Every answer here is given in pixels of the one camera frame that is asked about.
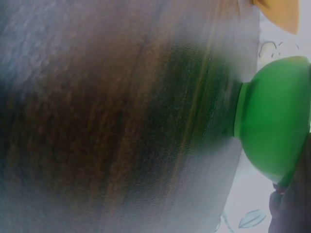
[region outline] bowl base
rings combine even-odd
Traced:
[[[237,104],[237,109],[236,109],[235,119],[234,119],[234,131],[233,131],[233,135],[236,138],[240,138],[242,115],[243,115],[247,87],[248,87],[248,83],[243,83],[240,89],[240,93],[239,93],[239,99],[238,99],[238,104]]]

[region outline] green plastic bowl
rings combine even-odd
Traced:
[[[306,57],[274,61],[240,90],[234,136],[250,162],[287,187],[310,132],[311,77]]]

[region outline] wooden surface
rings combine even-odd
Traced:
[[[212,233],[259,12],[237,0],[3,0],[0,228]]]

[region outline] wooden table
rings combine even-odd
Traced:
[[[259,12],[237,0],[5,0],[6,233],[212,233]]]

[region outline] dark object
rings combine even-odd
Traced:
[[[251,3],[1,3],[1,231],[213,232],[256,68]]]

